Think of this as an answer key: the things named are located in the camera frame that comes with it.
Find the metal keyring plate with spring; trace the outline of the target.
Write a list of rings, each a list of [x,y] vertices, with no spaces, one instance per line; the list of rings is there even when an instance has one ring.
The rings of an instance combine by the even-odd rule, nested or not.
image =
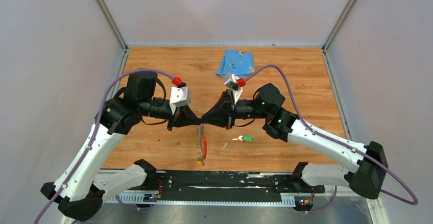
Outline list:
[[[197,126],[197,148],[199,155],[197,158],[203,158],[204,161],[207,157],[207,138],[204,135],[204,125]]]

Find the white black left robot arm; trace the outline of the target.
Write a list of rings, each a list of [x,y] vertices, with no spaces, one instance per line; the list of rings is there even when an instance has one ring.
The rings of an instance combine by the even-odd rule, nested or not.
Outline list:
[[[97,179],[107,157],[143,117],[160,118],[169,130],[199,124],[189,108],[191,91],[179,77],[171,77],[171,91],[165,92],[163,98],[155,97],[156,86],[162,85],[160,74],[159,70],[147,68],[126,73],[126,86],[112,98],[102,99],[89,135],[70,166],[56,181],[41,187],[41,193],[50,203],[57,203],[64,216],[87,221],[103,203],[130,188],[162,188],[156,168],[143,159]]]

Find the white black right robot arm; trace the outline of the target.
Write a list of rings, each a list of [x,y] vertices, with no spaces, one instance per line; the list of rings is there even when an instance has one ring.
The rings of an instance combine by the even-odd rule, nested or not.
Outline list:
[[[380,143],[346,140],[302,121],[282,107],[285,98],[271,83],[260,87],[253,99],[236,101],[234,94],[230,89],[222,92],[218,102],[201,117],[201,123],[230,129],[236,119],[264,119],[262,128],[270,137],[305,146],[337,162],[336,165],[300,162],[291,179],[296,191],[333,185],[350,188],[364,198],[379,197],[388,168]]]

